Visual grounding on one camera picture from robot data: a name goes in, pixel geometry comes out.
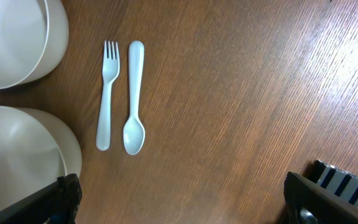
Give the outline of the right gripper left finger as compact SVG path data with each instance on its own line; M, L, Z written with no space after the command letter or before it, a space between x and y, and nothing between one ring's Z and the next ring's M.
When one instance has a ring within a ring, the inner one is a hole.
M79 178L68 174L0 211L0 224L74 224L82 198Z

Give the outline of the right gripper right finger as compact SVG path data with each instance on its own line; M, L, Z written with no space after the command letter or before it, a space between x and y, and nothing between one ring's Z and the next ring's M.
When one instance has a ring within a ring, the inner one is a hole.
M300 174L287 174L284 196L289 223L302 223L303 209L309 211L319 223L358 223L357 207Z

